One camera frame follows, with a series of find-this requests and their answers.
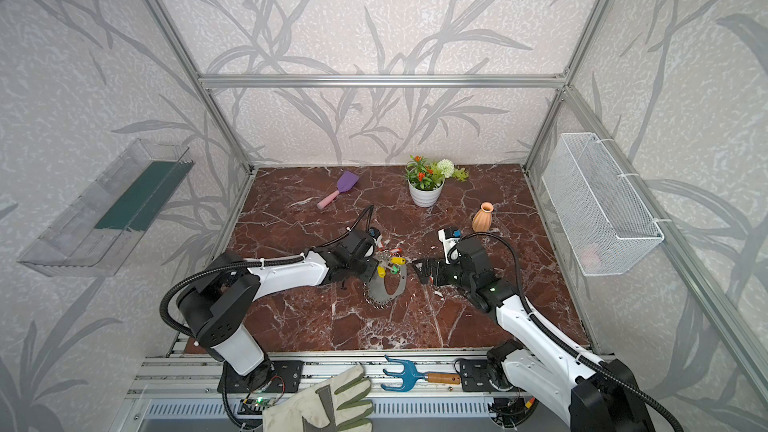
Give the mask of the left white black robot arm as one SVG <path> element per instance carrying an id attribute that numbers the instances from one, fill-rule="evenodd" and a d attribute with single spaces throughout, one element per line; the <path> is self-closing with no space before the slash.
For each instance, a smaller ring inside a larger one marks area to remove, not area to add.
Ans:
<path id="1" fill-rule="evenodd" d="M 379 237 L 375 228 L 352 229 L 293 256 L 242 259 L 225 253 L 204 271 L 173 285 L 161 299 L 159 315 L 230 371 L 248 377 L 267 363 L 266 353 L 243 324 L 251 304 L 295 288 L 370 278 L 378 265 Z"/>

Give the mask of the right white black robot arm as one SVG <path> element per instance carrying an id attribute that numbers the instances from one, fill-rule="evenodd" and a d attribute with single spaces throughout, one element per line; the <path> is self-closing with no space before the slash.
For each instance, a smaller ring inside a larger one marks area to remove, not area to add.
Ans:
<path id="1" fill-rule="evenodd" d="M 494 348 L 493 383 L 519 388 L 554 412 L 573 431 L 651 431 L 659 414 L 675 431 L 681 422 L 643 392 L 620 360 L 607 360 L 570 339 L 527 299 L 520 259 L 512 257 L 513 280 L 494 271 L 484 233 L 439 231 L 444 256 L 414 261 L 424 283 L 453 286 L 512 335 Z"/>

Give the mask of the small terracotta vase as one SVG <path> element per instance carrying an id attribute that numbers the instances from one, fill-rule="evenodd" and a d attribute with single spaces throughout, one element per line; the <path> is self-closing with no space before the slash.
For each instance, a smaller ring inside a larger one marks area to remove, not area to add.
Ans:
<path id="1" fill-rule="evenodd" d="M 488 232 L 493 220 L 494 206 L 490 202 L 483 202 L 472 220 L 474 232 Z"/>

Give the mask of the purple pink toy spatula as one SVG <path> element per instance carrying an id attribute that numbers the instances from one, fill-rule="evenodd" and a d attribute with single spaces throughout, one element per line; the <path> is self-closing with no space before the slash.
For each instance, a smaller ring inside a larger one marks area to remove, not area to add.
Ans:
<path id="1" fill-rule="evenodd" d="M 317 203 L 317 208 L 323 210 L 330 205 L 339 195 L 349 192 L 359 181 L 359 176 L 345 171 L 336 183 L 336 190 Z"/>

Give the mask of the white pot with flowers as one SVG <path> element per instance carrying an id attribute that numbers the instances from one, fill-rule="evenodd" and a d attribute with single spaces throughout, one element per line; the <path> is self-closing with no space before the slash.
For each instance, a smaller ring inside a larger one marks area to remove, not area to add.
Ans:
<path id="1" fill-rule="evenodd" d="M 423 156 L 411 156 L 405 170 L 411 198 L 421 208 L 436 204 L 447 180 L 465 182 L 469 178 L 465 168 L 457 167 L 449 159 L 431 161 Z"/>

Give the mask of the blue garden hand fork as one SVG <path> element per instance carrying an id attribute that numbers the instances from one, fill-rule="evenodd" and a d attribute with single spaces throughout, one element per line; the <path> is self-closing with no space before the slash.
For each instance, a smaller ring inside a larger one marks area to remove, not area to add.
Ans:
<path id="1" fill-rule="evenodd" d="M 456 373 L 419 372 L 416 364 L 411 360 L 398 359 L 389 355 L 385 355 L 385 359 L 388 363 L 399 364 L 403 367 L 403 370 L 400 372 L 391 372 L 387 369 L 383 370 L 385 376 L 401 380 L 400 385 L 383 384 L 381 388 L 387 392 L 409 392 L 420 380 L 428 383 L 447 384 L 451 386 L 458 386 L 461 384 L 461 377 Z"/>

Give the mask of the white green work glove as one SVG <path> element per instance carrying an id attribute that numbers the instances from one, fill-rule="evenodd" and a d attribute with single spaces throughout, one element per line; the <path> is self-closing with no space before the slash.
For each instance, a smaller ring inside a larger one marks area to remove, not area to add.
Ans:
<path id="1" fill-rule="evenodd" d="M 357 364 L 263 413 L 264 431 L 371 432 L 371 380 Z"/>

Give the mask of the green circuit board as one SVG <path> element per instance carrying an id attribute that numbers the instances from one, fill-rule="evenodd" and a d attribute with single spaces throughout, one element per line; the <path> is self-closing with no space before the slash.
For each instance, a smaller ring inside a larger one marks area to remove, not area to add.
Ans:
<path id="1" fill-rule="evenodd" d="M 243 398 L 239 402 L 237 414 L 243 417 L 261 416 L 265 410 L 277 405 L 281 399 L 281 396 L 250 396 Z"/>

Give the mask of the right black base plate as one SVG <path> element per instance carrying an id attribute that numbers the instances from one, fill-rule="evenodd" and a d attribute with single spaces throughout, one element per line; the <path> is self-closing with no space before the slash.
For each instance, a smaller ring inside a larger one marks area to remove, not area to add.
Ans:
<path id="1" fill-rule="evenodd" d="M 497 392 L 490 381 L 486 359 L 457 358 L 453 365 L 463 392 Z"/>

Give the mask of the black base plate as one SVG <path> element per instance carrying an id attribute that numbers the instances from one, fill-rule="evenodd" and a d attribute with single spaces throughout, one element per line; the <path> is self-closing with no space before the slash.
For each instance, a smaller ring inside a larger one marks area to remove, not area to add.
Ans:
<path id="1" fill-rule="evenodd" d="M 228 362 L 223 363 L 223 373 L 217 392 L 228 394 L 247 392 L 296 393 L 302 377 L 304 363 L 300 360 L 266 359 L 245 376 L 238 375 Z"/>
<path id="2" fill-rule="evenodd" d="M 457 358 L 453 365 L 463 392 L 497 392 L 490 381 L 486 359 Z"/>

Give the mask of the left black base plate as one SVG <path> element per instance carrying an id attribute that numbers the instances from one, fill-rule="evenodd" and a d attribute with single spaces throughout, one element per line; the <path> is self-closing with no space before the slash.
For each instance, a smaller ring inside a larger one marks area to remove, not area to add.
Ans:
<path id="1" fill-rule="evenodd" d="M 223 373 L 217 392 L 228 394 L 247 392 L 296 393 L 302 377 L 304 363 L 300 360 L 266 359 L 245 376 L 238 375 L 228 362 L 223 363 Z"/>

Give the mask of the clear plastic wall tray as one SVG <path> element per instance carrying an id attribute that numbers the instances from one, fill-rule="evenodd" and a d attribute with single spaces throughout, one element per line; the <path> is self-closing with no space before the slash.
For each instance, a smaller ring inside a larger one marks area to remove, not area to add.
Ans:
<path id="1" fill-rule="evenodd" d="M 111 277 L 194 166 L 189 147 L 137 139 L 19 256 L 48 277 Z"/>

